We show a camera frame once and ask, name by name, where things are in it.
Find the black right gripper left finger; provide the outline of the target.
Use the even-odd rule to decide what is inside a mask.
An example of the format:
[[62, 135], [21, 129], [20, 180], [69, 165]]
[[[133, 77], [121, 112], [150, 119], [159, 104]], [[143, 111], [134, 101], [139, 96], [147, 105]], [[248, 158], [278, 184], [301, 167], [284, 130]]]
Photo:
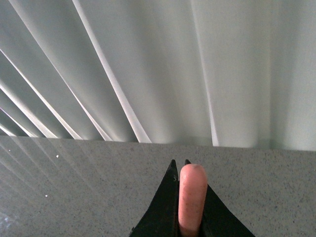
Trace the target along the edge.
[[131, 237], [177, 237], [179, 178], [172, 160], [143, 217], [132, 229]]

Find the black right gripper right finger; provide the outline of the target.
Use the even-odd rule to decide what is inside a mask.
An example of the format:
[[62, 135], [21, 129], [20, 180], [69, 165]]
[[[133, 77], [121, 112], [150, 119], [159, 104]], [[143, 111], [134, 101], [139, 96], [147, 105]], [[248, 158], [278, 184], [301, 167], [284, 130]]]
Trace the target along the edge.
[[254, 234], [224, 205], [207, 184], [198, 237], [252, 237]]

